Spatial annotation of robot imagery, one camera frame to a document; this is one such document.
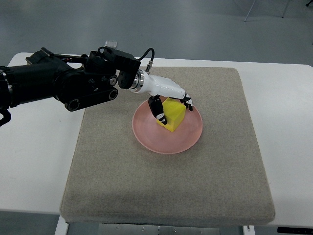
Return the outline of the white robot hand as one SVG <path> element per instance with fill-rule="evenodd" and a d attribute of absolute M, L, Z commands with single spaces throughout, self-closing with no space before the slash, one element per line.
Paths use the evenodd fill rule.
<path fill-rule="evenodd" d="M 139 70 L 131 86 L 131 92 L 136 94 L 149 93 L 148 105 L 152 115 L 162 124 L 167 124 L 160 96 L 180 99 L 180 102 L 193 111 L 193 102 L 188 93 L 169 78 L 148 74 Z"/>

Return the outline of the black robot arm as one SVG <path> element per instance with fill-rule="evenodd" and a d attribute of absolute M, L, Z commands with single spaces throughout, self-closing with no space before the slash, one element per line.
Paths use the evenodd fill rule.
<path fill-rule="evenodd" d="M 153 116 L 167 124 L 161 97 L 179 100 L 193 110 L 189 94 L 171 79 L 150 74 L 152 62 L 105 46 L 90 54 L 55 54 L 46 48 L 26 58 L 26 65 L 0 69 L 1 125 L 11 120 L 10 108 L 55 98 L 71 112 L 114 100 L 118 89 L 148 93 Z"/>

